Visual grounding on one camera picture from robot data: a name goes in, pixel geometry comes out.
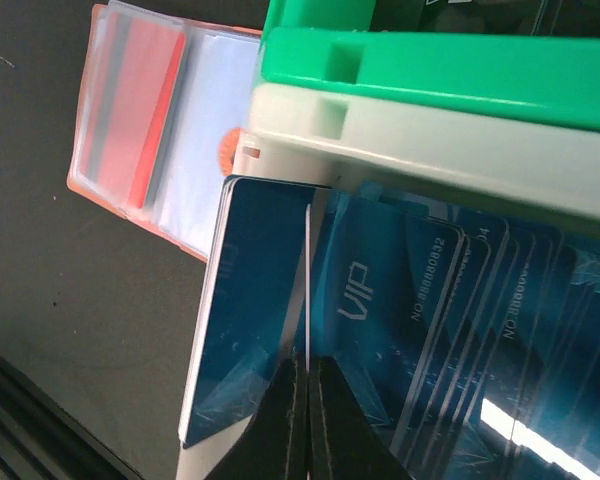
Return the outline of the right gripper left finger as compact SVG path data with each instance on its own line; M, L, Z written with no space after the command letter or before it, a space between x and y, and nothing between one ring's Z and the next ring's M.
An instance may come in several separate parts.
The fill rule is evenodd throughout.
M305 479L308 375L296 359L277 368L257 411L209 479Z

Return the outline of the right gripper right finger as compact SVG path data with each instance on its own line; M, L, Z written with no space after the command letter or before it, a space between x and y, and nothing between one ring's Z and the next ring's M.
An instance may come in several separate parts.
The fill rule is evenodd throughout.
M408 479L371 429L332 357L315 357L308 375L309 477Z

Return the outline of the blue card stack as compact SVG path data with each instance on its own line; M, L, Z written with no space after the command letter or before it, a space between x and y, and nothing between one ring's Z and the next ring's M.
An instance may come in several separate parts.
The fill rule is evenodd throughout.
M229 179L180 423L207 475L279 365L332 357L408 479L600 479L600 242L379 185Z

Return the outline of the green and white card bin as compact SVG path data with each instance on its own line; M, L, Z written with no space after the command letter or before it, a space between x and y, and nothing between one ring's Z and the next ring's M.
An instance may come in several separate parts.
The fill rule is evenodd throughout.
M372 31L377 2L270 5L227 181L379 185L600 242L600 38Z

